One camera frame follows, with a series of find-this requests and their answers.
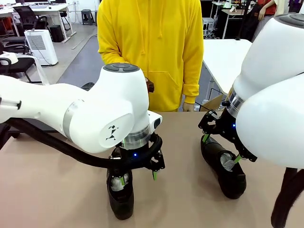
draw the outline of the keyboard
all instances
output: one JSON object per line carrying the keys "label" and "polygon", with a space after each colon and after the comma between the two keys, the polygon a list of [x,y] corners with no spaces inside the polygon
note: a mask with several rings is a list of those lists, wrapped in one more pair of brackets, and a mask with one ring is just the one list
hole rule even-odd
{"label": "keyboard", "polygon": [[32,9],[44,9],[48,6],[30,6]]}

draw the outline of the shoe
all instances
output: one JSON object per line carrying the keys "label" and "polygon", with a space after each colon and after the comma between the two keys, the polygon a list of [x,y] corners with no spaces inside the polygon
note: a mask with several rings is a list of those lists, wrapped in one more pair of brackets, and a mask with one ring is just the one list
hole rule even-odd
{"label": "shoe", "polygon": [[[112,157],[118,156],[115,151],[112,153]],[[127,172],[128,179],[125,180],[126,185],[122,190],[112,190],[112,175],[111,170],[107,170],[107,190],[109,195],[109,201],[111,209],[119,220],[125,220],[132,216],[134,208],[134,192],[133,192],[133,177],[132,171]]]}
{"label": "shoe", "polygon": [[235,164],[231,171],[226,170],[221,163],[221,156],[229,154],[233,160],[236,158],[235,154],[225,150],[216,140],[209,137],[203,143],[202,136],[200,141],[200,148],[203,158],[208,165],[215,171],[218,176],[218,183],[224,195],[229,199],[238,199],[245,192],[246,189],[246,175],[243,172],[239,163]]}

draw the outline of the black logo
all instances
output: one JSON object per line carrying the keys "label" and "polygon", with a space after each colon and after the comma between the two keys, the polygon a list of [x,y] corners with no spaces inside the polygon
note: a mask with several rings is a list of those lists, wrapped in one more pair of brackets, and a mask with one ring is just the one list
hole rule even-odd
{"label": "black logo", "polygon": [[114,137],[114,135],[113,135],[113,133],[114,133],[118,128],[119,128],[119,127],[116,128],[115,125],[109,127],[109,129],[112,129],[111,136],[110,136],[109,138],[106,138],[105,140],[108,140],[108,139],[114,139],[114,140],[116,140],[115,137]]}

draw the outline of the yellow hoodie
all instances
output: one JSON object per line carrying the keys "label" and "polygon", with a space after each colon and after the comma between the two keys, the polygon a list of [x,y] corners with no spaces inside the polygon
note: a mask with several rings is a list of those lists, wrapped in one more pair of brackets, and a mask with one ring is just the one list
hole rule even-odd
{"label": "yellow hoodie", "polygon": [[174,111],[199,94],[203,59],[200,0],[103,0],[98,42],[104,63],[128,62],[154,83],[151,111]]}

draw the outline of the hand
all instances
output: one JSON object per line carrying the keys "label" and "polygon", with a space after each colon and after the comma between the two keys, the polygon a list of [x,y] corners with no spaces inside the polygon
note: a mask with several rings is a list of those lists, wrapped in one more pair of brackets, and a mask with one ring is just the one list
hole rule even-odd
{"label": "hand", "polygon": [[184,102],[182,104],[182,109],[184,112],[194,112],[194,104]]}
{"label": "hand", "polygon": [[263,7],[258,15],[258,21],[261,21],[265,16],[266,9]]}

